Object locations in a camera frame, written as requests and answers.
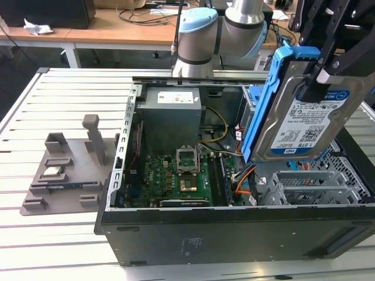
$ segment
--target hard drive label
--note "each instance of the hard drive label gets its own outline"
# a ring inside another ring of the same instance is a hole
[[[329,114],[340,108],[349,95],[349,91],[328,91],[318,104],[295,98],[272,143],[272,153],[294,155],[312,149],[330,124]]]
[[[193,104],[193,92],[159,92],[159,104]]]

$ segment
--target paper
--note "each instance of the paper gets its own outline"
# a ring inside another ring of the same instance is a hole
[[[286,19],[289,19],[289,16],[287,16],[282,10],[274,10],[274,14],[272,15],[272,19],[286,20]]]
[[[177,15],[178,9],[151,9],[151,15]]]
[[[25,25],[23,28],[26,29],[27,32],[35,36],[38,36],[38,34],[46,34],[53,32],[49,25],[34,25],[33,23],[28,22],[26,19],[24,19],[24,21]]]

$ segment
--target black computer case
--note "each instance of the black computer case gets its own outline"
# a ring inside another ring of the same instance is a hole
[[[51,28],[87,29],[95,17],[93,0],[0,0],[0,15],[9,27],[28,22]]]

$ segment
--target cable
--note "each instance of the cable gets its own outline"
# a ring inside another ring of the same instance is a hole
[[[183,0],[180,0],[177,12],[177,21],[176,21],[176,29],[175,29],[175,37],[173,38],[173,43],[171,45],[171,61],[170,61],[170,68],[172,68],[172,60],[173,56],[176,54],[178,56],[178,32],[180,29],[180,19],[183,7]]]
[[[272,23],[272,24],[273,24],[274,26],[277,26],[278,28],[281,28],[281,29],[285,30],[285,31],[288,32],[290,35],[292,35],[292,36],[293,36],[293,39],[294,39],[294,43],[291,42],[291,44],[292,44],[292,45],[297,44],[297,38],[295,37],[295,35],[294,35],[293,32],[291,32],[290,30],[288,30],[288,29],[286,29],[286,28],[283,28],[283,27],[280,26],[280,25],[277,25],[276,23]]]
[[[225,121],[225,119],[220,115],[220,113],[218,113],[215,109],[213,109],[212,107],[206,107],[207,109],[211,110],[213,113],[216,114],[216,116],[218,116],[224,123],[224,126],[225,126],[225,131],[224,133],[222,134],[222,136],[219,136],[218,138],[216,139],[206,139],[206,140],[200,140],[199,142],[202,143],[202,142],[218,142],[222,139],[224,139],[227,134],[228,134],[228,124],[227,122]]]
[[[223,57],[219,55],[221,69],[224,70]]]
[[[118,7],[119,7],[120,5],[121,5],[121,4],[118,4],[118,5],[116,6],[116,13],[117,13],[118,17],[119,17],[120,19],[126,21],[126,22],[133,23],[133,24],[135,24],[135,25],[141,25],[141,26],[164,25],[164,23],[161,22],[162,19],[167,19],[167,18],[171,18],[171,17],[173,17],[173,16],[176,16],[176,15],[169,15],[169,16],[163,16],[163,17],[161,17],[161,18],[148,19],[148,20],[139,20],[139,21],[138,21],[138,20],[130,20],[130,19],[124,18],[124,17],[122,16],[122,14],[125,13],[125,12],[128,12],[128,11],[130,11],[130,12],[132,13],[132,10],[123,10],[123,11],[119,12],[119,11],[118,11]],[[133,14],[133,13],[132,13],[132,16],[142,16],[142,15],[145,15],[145,14],[146,14],[146,13],[143,13],[143,14],[141,14],[141,15],[136,15],[136,14]]]
[[[213,149],[211,148],[210,146],[208,146],[207,144],[205,143],[200,143],[204,148],[208,149],[209,151],[212,151],[212,152],[216,152],[216,153],[222,153],[222,154],[230,154],[230,155],[233,155],[233,156],[242,156],[241,154],[236,154],[234,152],[231,152],[231,151],[226,151],[226,150],[216,150],[216,149]]]
[[[12,41],[12,43],[14,44],[14,46],[16,46],[16,47],[19,47],[18,45],[17,45],[17,43],[16,42],[14,42],[13,41],[13,39],[6,33],[6,31],[4,30],[4,28],[0,25],[0,28],[1,28],[1,30],[4,32],[4,34],[7,36],[7,38],[10,40],[10,41]],[[21,52],[25,55],[25,57],[27,57],[28,58],[28,60],[34,65],[34,66],[36,66],[36,67],[38,67],[39,68],[39,66],[32,60],[32,59],[30,59],[30,57],[22,50],[22,48],[20,48],[19,47],[19,49],[21,50]]]
[[[272,58],[274,57],[274,54],[275,54],[275,50],[270,55],[270,59],[266,62],[265,66],[264,66],[264,69],[270,64],[270,62],[272,61]]]
[[[21,54],[21,56],[20,56],[20,58],[19,58],[19,60],[18,60],[18,62],[17,62],[17,65],[16,65],[16,71],[18,71],[18,65],[19,65],[19,63],[21,62],[22,58],[23,58],[23,53]]]
[[[139,151],[139,132],[141,131],[141,126],[138,124],[138,131],[137,131],[137,149],[136,149],[136,151],[135,151],[135,155],[134,155],[134,157],[133,157],[133,160],[131,161],[131,164],[130,164],[130,166],[129,166],[129,169],[130,169],[130,167],[132,167],[133,166],[133,164],[134,164],[134,162],[135,162],[135,159],[137,158],[137,154],[138,154],[138,151]]]
[[[250,171],[247,172],[247,174],[242,178],[242,180],[238,183],[237,185],[237,188],[236,188],[236,194],[249,194],[251,195],[251,192],[250,191],[241,191],[241,186],[242,186],[242,183],[245,181],[245,179],[249,176],[249,174],[251,174],[252,171],[255,170],[257,166],[254,165],[253,168],[250,169]]]
[[[239,171],[237,174],[234,174],[233,178],[232,178],[232,182],[236,183],[239,180],[241,180],[243,178],[243,176],[251,169],[252,166],[253,165],[250,164],[246,168],[243,168],[241,171]]]
[[[267,185],[267,183],[260,177],[260,176],[258,176],[257,174],[256,174],[256,172],[254,172],[254,174],[255,174],[255,176],[260,180],[260,181],[262,181],[262,183],[264,183],[264,184],[266,184]]]
[[[134,14],[134,11],[132,11],[132,10],[130,10],[130,12],[131,12],[131,16],[129,17],[129,20],[131,20],[131,18],[133,17],[133,16],[144,16],[144,15],[146,15],[146,14],[148,14],[149,12],[145,12],[145,13],[142,13],[142,14],[140,14],[140,15],[136,15],[136,14]],[[176,27],[176,25],[174,24],[174,23],[172,23],[169,19],[168,19],[168,16],[176,16],[176,15],[168,15],[168,14],[166,14],[166,13],[163,13],[162,11],[159,11],[159,10],[154,10],[154,12],[157,12],[157,13],[160,13],[161,15],[163,15],[163,16],[166,16],[166,20],[171,24],[171,25],[173,25],[174,27]]]

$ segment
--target computer case side panel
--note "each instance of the computer case side panel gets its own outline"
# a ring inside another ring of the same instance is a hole
[[[282,219],[284,212],[277,215],[279,211],[282,210],[243,210],[248,220],[255,218],[247,222],[235,221],[235,211],[224,211],[232,213],[233,220],[220,222],[222,211],[193,210],[190,213],[195,223],[183,223],[186,217],[173,212],[174,218],[181,219],[176,224],[162,218],[171,212],[146,211],[148,214],[140,215],[155,215],[159,223],[102,224],[102,228],[120,265],[124,266],[336,258],[375,233],[375,214],[372,220],[361,221],[291,220]],[[337,211],[345,215],[344,210]],[[348,217],[352,217],[351,211],[355,210],[348,211]],[[126,216],[138,212],[114,213]],[[302,216],[308,212],[302,210]],[[216,221],[208,213],[216,213]]]

